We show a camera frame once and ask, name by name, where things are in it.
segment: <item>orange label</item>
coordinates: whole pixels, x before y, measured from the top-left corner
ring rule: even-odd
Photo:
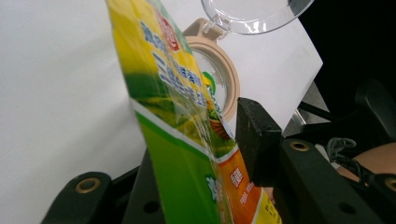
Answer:
[[[254,187],[250,182],[240,150],[236,150],[227,161],[219,163],[219,169],[233,210],[233,222],[251,223],[259,205],[262,188]]]

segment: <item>white backdrop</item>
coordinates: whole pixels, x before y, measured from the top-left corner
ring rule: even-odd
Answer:
[[[76,175],[139,165],[107,14],[105,1],[0,1],[0,223],[39,223]]]
[[[163,2],[181,30],[205,18],[199,0]],[[140,163],[145,144],[104,0],[1,0],[0,44],[0,224],[39,223],[76,175],[115,178]],[[285,128],[321,67],[303,26],[219,45],[241,95]]]

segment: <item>plastic package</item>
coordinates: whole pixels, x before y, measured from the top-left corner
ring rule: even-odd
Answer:
[[[167,223],[280,223],[222,124],[213,86],[156,0],[107,0]]]

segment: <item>transparent plastic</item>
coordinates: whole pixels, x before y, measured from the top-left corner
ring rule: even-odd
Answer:
[[[258,35],[298,18],[314,0],[201,0],[208,18],[226,33]]]
[[[200,67],[202,72],[207,72],[210,76],[213,77],[216,85],[216,91],[214,92],[216,102],[218,106],[220,107],[221,110],[224,109],[224,106],[226,106],[227,102],[227,93],[228,93],[228,85],[227,81],[224,80],[220,70],[213,62],[213,59],[205,54],[204,52],[198,50],[198,49],[193,49],[192,53],[195,57],[196,62],[198,63],[198,66]]]

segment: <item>screw hole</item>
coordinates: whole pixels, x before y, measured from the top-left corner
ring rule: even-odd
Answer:
[[[309,149],[309,147],[306,144],[301,142],[292,142],[290,143],[290,146],[297,151],[307,151]]]
[[[396,179],[395,178],[388,178],[385,180],[386,186],[396,192]]]
[[[347,203],[339,203],[338,207],[341,209],[341,211],[343,211],[344,213],[350,214],[350,215],[355,215],[356,214],[356,210],[354,207],[352,207],[351,205],[347,204]]]
[[[89,177],[86,179],[81,180],[77,185],[76,185],[76,192],[85,194],[92,192],[96,189],[99,188],[101,185],[101,181],[97,177]]]
[[[149,214],[157,212],[158,209],[160,209],[160,204],[157,202],[148,202],[143,207],[145,213],[149,213]]]

